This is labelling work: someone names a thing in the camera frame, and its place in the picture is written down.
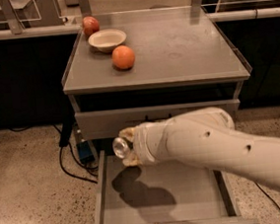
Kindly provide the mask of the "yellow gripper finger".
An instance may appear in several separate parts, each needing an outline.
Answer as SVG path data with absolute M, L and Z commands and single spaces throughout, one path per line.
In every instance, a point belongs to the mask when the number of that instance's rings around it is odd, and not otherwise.
M 123 159 L 123 165 L 126 167 L 139 166 L 141 161 L 134 152 L 131 152 L 131 154 Z
M 124 128 L 120 130 L 118 136 L 126 138 L 129 142 L 133 142 L 134 132 L 135 132 L 135 128 L 130 126 L 128 128 Z

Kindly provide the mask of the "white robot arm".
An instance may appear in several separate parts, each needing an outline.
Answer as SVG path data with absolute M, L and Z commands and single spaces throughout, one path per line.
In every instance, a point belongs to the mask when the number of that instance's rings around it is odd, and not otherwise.
M 215 107 L 122 129 L 112 149 L 126 166 L 177 160 L 280 191 L 280 138 L 239 132 Z

